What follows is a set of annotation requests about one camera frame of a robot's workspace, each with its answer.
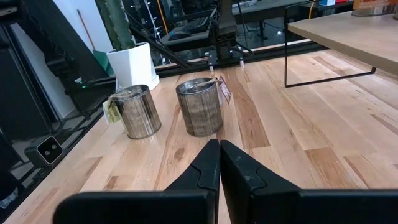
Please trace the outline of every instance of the cactus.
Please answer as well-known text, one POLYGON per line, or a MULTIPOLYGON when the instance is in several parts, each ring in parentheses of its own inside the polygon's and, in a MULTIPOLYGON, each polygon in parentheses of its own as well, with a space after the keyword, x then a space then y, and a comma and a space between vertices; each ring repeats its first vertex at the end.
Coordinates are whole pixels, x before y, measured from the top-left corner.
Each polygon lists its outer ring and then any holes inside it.
POLYGON ((113 48, 117 51, 135 47, 121 0, 95 0, 113 48))

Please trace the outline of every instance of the white planter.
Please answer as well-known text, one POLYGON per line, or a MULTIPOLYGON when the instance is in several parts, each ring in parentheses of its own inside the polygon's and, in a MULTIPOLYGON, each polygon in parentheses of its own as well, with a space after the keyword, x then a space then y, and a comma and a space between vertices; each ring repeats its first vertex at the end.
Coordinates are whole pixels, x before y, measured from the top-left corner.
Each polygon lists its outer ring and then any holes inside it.
POLYGON ((138 43, 134 48, 118 52, 114 50, 106 55, 120 87, 143 84, 153 90, 159 84, 148 43, 138 43))

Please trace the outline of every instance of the wooden tabletop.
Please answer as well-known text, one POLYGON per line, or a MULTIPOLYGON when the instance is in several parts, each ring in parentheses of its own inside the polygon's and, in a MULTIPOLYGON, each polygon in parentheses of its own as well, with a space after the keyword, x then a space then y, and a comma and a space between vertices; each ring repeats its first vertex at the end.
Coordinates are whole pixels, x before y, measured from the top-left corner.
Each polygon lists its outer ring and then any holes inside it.
MULTIPOLYGON (((332 50, 289 60, 293 82, 369 70, 332 50)), ((163 190, 213 138, 231 141, 302 188, 398 188, 397 77, 378 70, 286 89, 283 74, 284 59, 277 58, 161 79, 151 91, 162 122, 157 133, 131 140, 120 122, 100 119, 6 223, 50 224, 57 205, 78 192, 163 190), (220 75, 233 93, 221 109, 224 126, 208 137, 190 136, 175 87, 220 75)), ((229 223, 222 189, 220 224, 229 223)))
POLYGON ((392 14, 356 17, 344 12, 290 23, 289 31, 398 75, 398 21, 392 14))

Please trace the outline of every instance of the black metal frame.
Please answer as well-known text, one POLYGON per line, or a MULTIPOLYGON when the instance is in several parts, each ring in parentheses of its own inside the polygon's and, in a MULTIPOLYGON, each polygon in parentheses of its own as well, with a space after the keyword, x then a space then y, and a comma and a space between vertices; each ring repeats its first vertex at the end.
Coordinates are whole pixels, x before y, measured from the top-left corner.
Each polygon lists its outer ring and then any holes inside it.
POLYGON ((333 77, 333 78, 326 78, 322 80, 314 80, 314 81, 309 81, 309 82, 302 82, 302 83, 294 83, 294 84, 287 84, 287 57, 289 56, 288 54, 288 44, 287 44, 287 34, 289 32, 288 30, 288 23, 289 23, 289 9, 291 7, 296 7, 300 6, 303 4, 308 4, 308 2, 301 2, 297 4, 293 4, 290 6, 287 6, 285 8, 285 15, 284 15, 284 28, 285 28, 285 45, 284 45, 284 50, 285 50, 285 74, 284 74, 284 85, 285 88, 292 88, 296 86, 304 86, 304 85, 311 85, 311 84, 316 84, 316 83, 323 83, 323 82, 330 82, 330 81, 336 81, 336 80, 342 80, 342 79, 347 79, 347 78, 355 78, 355 77, 361 77, 365 75, 372 75, 376 72, 376 67, 372 67, 372 70, 370 72, 364 72, 364 73, 358 73, 358 74, 353 74, 353 75, 345 75, 343 77, 333 77))

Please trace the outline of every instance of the desk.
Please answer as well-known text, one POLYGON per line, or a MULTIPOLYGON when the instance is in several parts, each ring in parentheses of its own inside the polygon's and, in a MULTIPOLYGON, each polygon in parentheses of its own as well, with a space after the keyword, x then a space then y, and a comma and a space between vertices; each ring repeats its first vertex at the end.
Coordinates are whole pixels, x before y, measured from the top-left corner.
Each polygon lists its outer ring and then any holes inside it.
MULTIPOLYGON (((332 50, 292 57, 295 71, 322 68, 297 73, 297 79, 331 75, 314 59, 362 69, 332 50)), ((341 80, 285 89, 283 61, 215 70, 233 98, 221 109, 223 129, 203 138, 186 132, 175 87, 191 78, 210 77, 210 72, 162 78, 151 91, 162 122, 157 133, 131 140, 120 122, 107 125, 100 119, 5 224, 50 224, 56 206, 77 192, 163 190, 211 138, 231 141, 302 188, 398 188, 398 169, 393 166, 398 164, 397 83, 377 74, 357 83, 341 80)), ((218 223, 229 223, 220 190, 218 223)))
MULTIPOLYGON (((260 21, 260 32, 261 36, 264 36, 264 29, 262 21, 265 19, 273 19, 283 17, 285 13, 285 7, 303 0, 262 0, 258 1, 256 5, 250 7, 242 7, 243 21, 257 22, 260 21)), ((242 24, 241 17, 239 15, 239 9, 233 8, 232 13, 235 16, 237 24, 242 24)), ((173 31, 178 31, 181 27, 175 28, 173 31)), ((182 51, 196 49, 199 47, 210 46, 210 39, 208 38, 208 31, 199 34, 193 34, 191 37, 184 39, 169 41, 169 35, 164 36, 160 41, 173 51, 182 51)))
POLYGON ((293 33, 398 75, 398 22, 392 14, 356 17, 344 12, 293 22, 288 27, 293 33))

